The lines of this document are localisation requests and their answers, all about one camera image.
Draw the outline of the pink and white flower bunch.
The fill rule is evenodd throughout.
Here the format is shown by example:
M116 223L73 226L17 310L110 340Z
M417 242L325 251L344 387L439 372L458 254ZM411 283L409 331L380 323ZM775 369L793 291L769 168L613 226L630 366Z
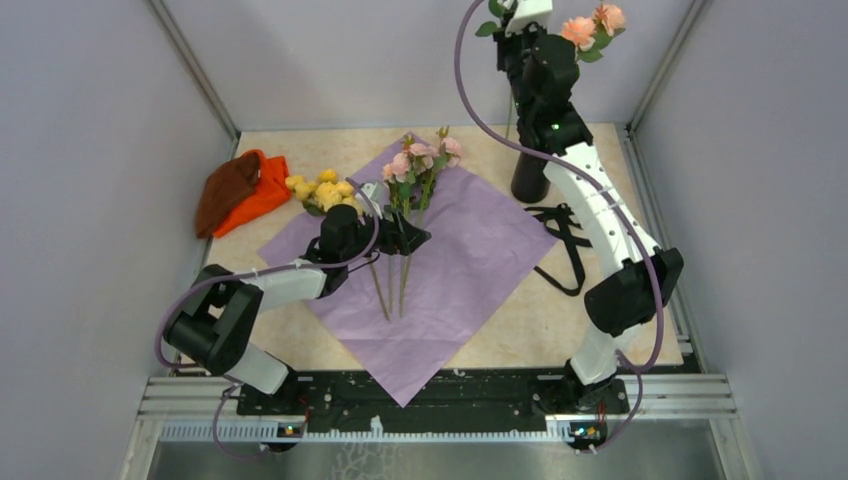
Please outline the pink and white flower bunch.
M438 174L458 164L462 149L449 137L449 128L437 131L439 144L432 146L419 142L412 134L403 137L401 150L382 169L386 186L384 214L390 207L397 208L414 226L429 208L436 188ZM410 256L388 256L375 252L367 265L375 287L384 318L389 321L394 306L394 287L399 287L398 311L404 310L405 288L411 265Z

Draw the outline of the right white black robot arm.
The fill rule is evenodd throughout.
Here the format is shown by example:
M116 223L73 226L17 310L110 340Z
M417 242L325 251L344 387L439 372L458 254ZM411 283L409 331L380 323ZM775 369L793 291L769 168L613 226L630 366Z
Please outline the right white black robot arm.
M550 188L559 190L599 262L601 280L583 296L591 325L566 364L570 379L563 385L567 406L588 412L621 365L626 341L667 305L684 262L678 249L662 248L638 224L603 170L571 101L580 76L578 47L536 22L498 29L493 40L517 114L520 155L511 192L537 203Z

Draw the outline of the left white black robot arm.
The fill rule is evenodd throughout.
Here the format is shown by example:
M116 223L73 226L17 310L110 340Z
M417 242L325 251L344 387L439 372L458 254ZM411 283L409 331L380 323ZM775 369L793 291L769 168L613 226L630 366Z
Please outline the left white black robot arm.
M245 273L218 264L205 267L165 315L160 341L211 375L259 391L273 412L288 413L300 399L297 375L252 343L258 316L330 296L357 261L409 256L431 237L397 211L361 216L352 206L334 206L304 254L288 264Z

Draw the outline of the purple wrapping paper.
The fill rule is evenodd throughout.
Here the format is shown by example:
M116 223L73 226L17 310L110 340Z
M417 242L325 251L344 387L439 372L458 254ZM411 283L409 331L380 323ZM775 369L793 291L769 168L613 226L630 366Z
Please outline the purple wrapping paper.
M253 341L299 370L363 368L399 406L443 367L531 367L572 353L562 296L536 274L555 249L504 192L512 154L468 127L464 161L441 174L413 256L404 310L386 319L377 289L397 259L354 272L317 301L261 315Z

